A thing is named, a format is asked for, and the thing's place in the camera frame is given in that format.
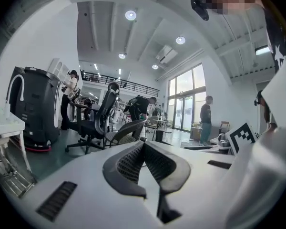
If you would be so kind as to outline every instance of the light fixture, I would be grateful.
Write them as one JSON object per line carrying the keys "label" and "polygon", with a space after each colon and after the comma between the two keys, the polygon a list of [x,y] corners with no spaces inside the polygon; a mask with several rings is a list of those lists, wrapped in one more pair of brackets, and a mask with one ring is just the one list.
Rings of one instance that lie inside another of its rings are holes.
{"label": "light fixture", "polygon": [[270,49],[268,46],[263,46],[263,47],[257,48],[255,50],[256,56],[261,55],[261,54],[266,53],[266,52],[270,52]]}
{"label": "light fixture", "polygon": [[185,38],[184,38],[183,36],[177,37],[176,43],[178,43],[178,44],[183,44],[183,43],[185,43]]}
{"label": "light fixture", "polygon": [[124,59],[125,57],[126,57],[125,54],[123,54],[123,53],[120,53],[120,54],[119,54],[119,58],[120,58],[120,59]]}
{"label": "light fixture", "polygon": [[135,13],[135,11],[129,10],[125,13],[125,17],[129,21],[133,21],[137,17],[137,14]]}

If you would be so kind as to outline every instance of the air conditioner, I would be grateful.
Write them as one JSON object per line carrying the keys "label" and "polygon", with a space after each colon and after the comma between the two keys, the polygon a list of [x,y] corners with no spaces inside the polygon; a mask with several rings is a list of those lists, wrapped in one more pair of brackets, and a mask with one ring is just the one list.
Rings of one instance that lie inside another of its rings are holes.
{"label": "air conditioner", "polygon": [[156,56],[156,59],[159,60],[160,63],[168,63],[176,55],[177,52],[174,49],[165,45]]}

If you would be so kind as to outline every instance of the floor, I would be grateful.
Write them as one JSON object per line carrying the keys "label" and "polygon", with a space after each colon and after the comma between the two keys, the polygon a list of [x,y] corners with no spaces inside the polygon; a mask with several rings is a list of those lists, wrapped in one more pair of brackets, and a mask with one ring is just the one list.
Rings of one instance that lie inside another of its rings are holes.
{"label": "floor", "polygon": [[[122,126],[121,122],[113,126],[113,131],[119,130]],[[153,137],[153,131],[150,129],[149,133],[146,133],[147,140],[151,140]],[[190,134],[187,132],[181,132],[178,130],[171,130],[171,134],[167,134],[167,137],[163,136],[163,141],[172,144],[173,146],[181,146],[182,142],[189,143],[192,146],[197,146],[198,142],[190,141]],[[77,143],[80,136],[73,130],[60,131],[61,135],[58,140],[52,145],[50,152],[32,152],[27,150],[27,157],[37,181],[43,180],[50,174],[72,161],[73,159],[84,155],[85,147],[70,148],[68,153],[65,153],[65,147],[68,144]],[[144,137],[144,129],[142,130],[141,137]],[[90,147],[90,152],[99,152],[101,150]],[[14,146],[11,142],[9,148],[7,148],[7,155],[12,160],[13,164],[20,170],[25,170],[25,164],[21,155],[21,151]]]}

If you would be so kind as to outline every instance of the white shirt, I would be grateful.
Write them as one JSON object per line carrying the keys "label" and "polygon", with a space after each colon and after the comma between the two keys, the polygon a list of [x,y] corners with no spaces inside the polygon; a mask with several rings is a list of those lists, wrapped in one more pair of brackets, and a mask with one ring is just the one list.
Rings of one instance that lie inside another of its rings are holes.
{"label": "white shirt", "polygon": [[75,77],[69,80],[69,84],[71,85],[71,87],[67,87],[66,91],[63,94],[68,95],[70,92],[72,92],[72,90],[75,88],[76,83],[77,79]]}

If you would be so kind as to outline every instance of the balcony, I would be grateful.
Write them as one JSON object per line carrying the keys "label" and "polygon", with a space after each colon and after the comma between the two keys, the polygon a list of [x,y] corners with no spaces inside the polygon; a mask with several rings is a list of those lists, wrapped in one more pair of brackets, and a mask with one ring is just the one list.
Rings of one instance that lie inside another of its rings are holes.
{"label": "balcony", "polygon": [[88,73],[85,72],[84,77],[82,78],[83,81],[88,81],[92,83],[100,83],[104,85],[109,85],[112,82],[116,82],[119,84],[120,88],[135,91],[141,94],[147,94],[150,96],[158,97],[159,90],[149,87],[149,86],[144,86],[141,84],[137,84],[134,82],[129,82],[126,80],[122,79],[116,79],[115,77],[112,76],[107,76],[107,75],[98,75],[94,73]]}

